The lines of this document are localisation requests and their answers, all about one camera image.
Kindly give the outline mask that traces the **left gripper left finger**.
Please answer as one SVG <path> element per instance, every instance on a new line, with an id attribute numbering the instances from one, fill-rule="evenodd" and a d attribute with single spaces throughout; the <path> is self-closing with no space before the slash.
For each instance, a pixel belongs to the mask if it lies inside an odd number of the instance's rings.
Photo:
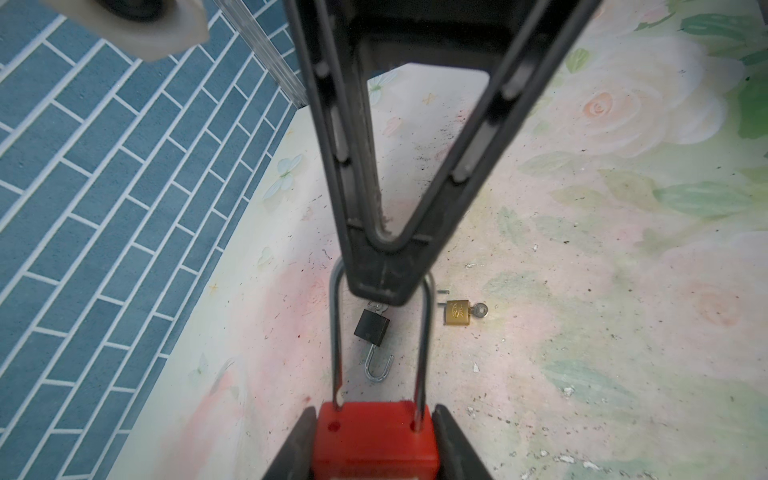
<path id="1" fill-rule="evenodd" d="M 317 423 L 316 408 L 305 408 L 263 475 L 263 480 L 314 478 L 312 456 Z"/>

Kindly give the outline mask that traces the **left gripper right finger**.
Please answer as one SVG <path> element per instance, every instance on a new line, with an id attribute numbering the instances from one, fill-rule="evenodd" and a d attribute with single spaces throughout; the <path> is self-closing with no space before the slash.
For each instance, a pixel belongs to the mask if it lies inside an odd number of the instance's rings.
<path id="1" fill-rule="evenodd" d="M 437 404 L 432 412 L 440 466 L 439 480 L 492 480 L 448 408 Z"/>

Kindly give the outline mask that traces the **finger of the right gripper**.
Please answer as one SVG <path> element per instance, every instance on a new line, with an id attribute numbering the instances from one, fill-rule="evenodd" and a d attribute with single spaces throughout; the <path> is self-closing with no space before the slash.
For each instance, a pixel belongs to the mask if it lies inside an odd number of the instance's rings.
<path id="1" fill-rule="evenodd" d="M 351 291 L 405 304 L 591 16 L 594 1 L 289 1 Z M 407 63 L 488 85 L 414 214 L 384 226 L 367 82 Z"/>

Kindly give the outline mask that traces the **red padlock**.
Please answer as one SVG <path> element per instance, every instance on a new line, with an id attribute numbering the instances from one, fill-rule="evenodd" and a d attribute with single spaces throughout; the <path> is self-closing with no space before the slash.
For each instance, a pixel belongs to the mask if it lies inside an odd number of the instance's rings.
<path id="1" fill-rule="evenodd" d="M 432 334 L 434 282 L 421 281 L 422 317 L 414 399 L 398 402 L 345 402 L 340 283 L 344 262 L 333 267 L 329 286 L 332 397 L 322 404 L 311 457 L 316 479 L 434 479 L 440 467 L 436 434 L 426 409 L 426 377 Z"/>

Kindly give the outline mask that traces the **small brass padlock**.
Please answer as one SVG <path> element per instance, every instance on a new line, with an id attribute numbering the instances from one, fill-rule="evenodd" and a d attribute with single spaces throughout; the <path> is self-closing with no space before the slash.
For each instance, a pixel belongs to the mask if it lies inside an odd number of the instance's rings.
<path id="1" fill-rule="evenodd" d="M 485 303 L 466 299 L 445 299 L 438 306 L 443 309 L 443 324 L 447 326 L 468 326 L 472 319 L 483 319 L 489 313 Z"/>

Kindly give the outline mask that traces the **black padlock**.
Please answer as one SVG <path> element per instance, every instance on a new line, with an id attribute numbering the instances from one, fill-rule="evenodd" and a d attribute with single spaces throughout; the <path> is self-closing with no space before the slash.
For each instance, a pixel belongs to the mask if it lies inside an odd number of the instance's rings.
<path id="1" fill-rule="evenodd" d="M 374 383 L 381 383 L 388 377 L 394 360 L 394 356 L 390 355 L 382 372 L 379 374 L 374 373 L 371 369 L 374 356 L 381 346 L 390 324 L 390 319 L 384 315 L 387 309 L 388 306 L 386 304 L 369 302 L 362 311 L 354 330 L 356 337 L 365 340 L 369 344 L 364 363 L 364 373 L 366 378 Z"/>

